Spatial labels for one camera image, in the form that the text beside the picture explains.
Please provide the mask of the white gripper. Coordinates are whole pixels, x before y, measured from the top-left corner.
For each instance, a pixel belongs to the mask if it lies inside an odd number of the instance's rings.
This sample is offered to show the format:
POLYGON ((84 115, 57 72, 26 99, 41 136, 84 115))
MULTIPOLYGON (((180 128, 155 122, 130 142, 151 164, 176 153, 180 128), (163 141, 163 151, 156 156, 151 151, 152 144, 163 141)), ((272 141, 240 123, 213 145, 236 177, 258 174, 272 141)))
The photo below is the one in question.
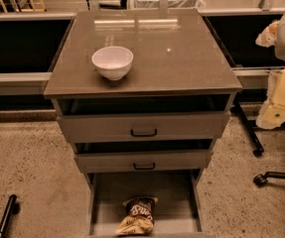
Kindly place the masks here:
MULTIPOLYGON (((268 25, 255 40, 260 47, 269 48, 276 45, 279 21, 268 25)), ((261 129, 272 130, 285 122, 285 68, 277 74, 273 95, 266 100, 256 118, 256 125, 261 129)))

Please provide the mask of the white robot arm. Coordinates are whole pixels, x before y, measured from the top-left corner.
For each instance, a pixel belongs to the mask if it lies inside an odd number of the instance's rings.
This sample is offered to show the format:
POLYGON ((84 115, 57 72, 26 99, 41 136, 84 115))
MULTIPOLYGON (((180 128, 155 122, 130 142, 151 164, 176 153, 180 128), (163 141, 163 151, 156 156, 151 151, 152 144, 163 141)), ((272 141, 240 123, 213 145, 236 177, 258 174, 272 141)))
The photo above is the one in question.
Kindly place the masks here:
MULTIPOLYGON (((258 46, 275 48, 275 55, 285 61, 285 14, 279 21, 268 25, 258 35, 258 46)), ((285 67, 268 76, 267 99, 263 102, 256 125, 262 129, 272 130, 285 122, 285 67)))

